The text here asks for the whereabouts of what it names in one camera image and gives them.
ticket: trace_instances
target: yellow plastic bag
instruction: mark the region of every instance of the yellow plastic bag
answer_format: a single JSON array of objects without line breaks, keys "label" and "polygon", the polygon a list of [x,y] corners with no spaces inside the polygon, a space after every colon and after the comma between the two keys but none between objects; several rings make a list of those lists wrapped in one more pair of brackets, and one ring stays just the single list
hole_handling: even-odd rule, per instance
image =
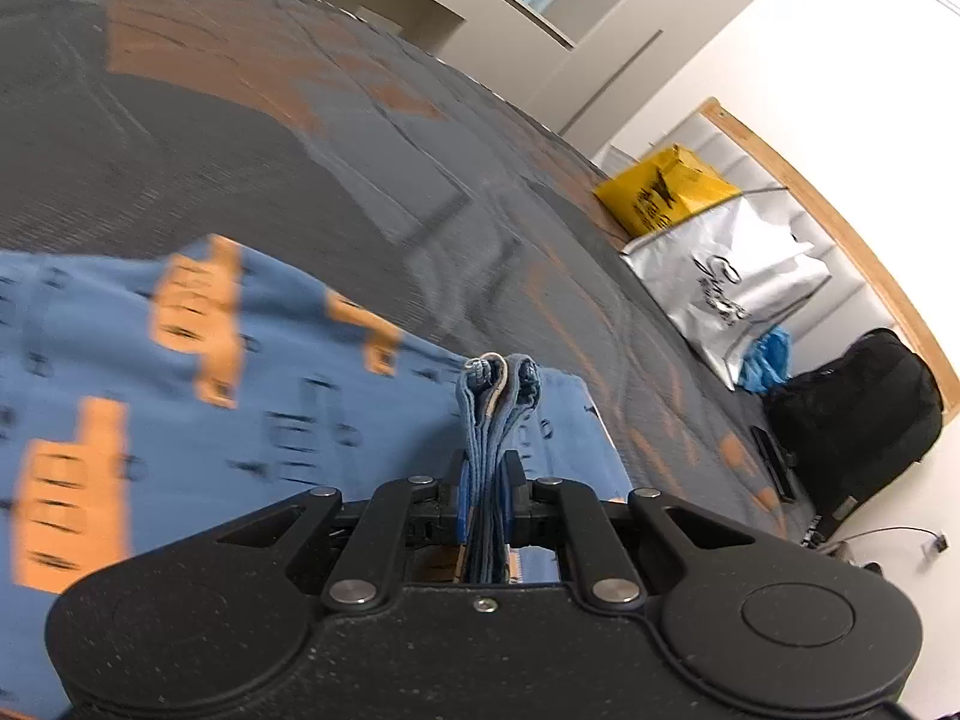
[{"label": "yellow plastic bag", "polygon": [[689,148],[674,143],[600,184],[594,194],[626,230],[665,230],[740,194]]}]

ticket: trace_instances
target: gray blanket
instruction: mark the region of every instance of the gray blanket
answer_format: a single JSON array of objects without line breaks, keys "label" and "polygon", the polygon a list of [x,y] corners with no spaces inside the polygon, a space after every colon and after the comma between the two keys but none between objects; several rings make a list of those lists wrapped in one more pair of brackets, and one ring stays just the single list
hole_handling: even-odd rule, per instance
[{"label": "gray blanket", "polygon": [[0,247],[220,233],[452,351],[579,374],[637,485],[803,533],[757,401],[619,260],[603,175],[405,42],[314,0],[0,0],[0,129]]}]

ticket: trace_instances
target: black cable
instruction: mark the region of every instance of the black cable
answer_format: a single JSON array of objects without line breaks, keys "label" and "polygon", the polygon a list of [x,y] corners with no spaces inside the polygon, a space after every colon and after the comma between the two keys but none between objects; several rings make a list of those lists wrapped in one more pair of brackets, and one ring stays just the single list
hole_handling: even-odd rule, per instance
[{"label": "black cable", "polygon": [[910,525],[893,525],[889,528],[874,528],[872,531],[864,531],[863,533],[854,533],[853,536],[847,536],[846,538],[841,538],[840,541],[834,541],[833,543],[824,544],[820,547],[817,547],[817,552],[826,552],[827,549],[837,546],[837,544],[843,544],[847,541],[853,541],[855,538],[860,538],[861,536],[872,536],[873,533],[886,533],[887,531],[917,531],[918,533],[929,533],[933,538],[939,538],[940,534],[935,533],[934,531],[928,531],[927,528],[914,528]]}]

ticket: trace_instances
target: wooden frame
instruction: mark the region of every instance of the wooden frame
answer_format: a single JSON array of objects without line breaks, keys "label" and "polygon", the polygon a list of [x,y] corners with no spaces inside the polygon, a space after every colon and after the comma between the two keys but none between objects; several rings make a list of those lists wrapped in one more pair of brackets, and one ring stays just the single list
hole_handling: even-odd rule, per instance
[{"label": "wooden frame", "polygon": [[746,124],[724,110],[716,98],[707,100],[698,112],[781,182],[847,255],[867,284],[874,289],[890,316],[894,317],[910,346],[930,366],[944,397],[944,422],[951,420],[960,410],[960,379],[920,312],[890,271],[880,263],[877,255],[803,175]]}]

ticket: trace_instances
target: silver bag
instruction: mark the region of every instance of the silver bag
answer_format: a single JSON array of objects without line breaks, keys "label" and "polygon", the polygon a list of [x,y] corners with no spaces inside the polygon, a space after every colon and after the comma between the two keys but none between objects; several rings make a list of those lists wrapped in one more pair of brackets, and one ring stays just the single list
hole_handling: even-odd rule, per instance
[{"label": "silver bag", "polygon": [[735,197],[658,235],[637,238],[622,256],[690,346],[733,389],[743,355],[829,281],[786,224],[770,223]]}]

